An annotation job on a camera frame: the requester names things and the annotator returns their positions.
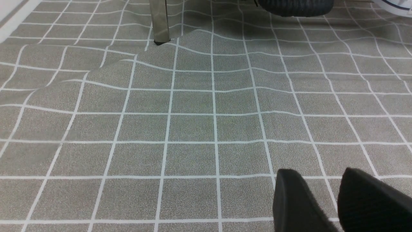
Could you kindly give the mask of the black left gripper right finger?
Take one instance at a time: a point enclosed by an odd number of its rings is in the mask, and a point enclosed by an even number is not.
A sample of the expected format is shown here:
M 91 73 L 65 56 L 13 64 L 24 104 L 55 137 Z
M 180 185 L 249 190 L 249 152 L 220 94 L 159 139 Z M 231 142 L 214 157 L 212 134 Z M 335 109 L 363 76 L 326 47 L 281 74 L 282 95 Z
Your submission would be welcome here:
M 412 230 L 412 199 L 360 169 L 346 168 L 337 206 L 345 232 Z

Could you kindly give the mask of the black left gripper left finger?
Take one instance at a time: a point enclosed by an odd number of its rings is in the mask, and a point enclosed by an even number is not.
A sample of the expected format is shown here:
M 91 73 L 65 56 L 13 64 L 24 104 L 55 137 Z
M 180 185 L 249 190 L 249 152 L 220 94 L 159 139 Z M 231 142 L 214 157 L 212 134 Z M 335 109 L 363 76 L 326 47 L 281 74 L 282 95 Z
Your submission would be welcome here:
M 302 175 L 279 169 L 273 200 L 275 232 L 337 232 L 319 207 Z

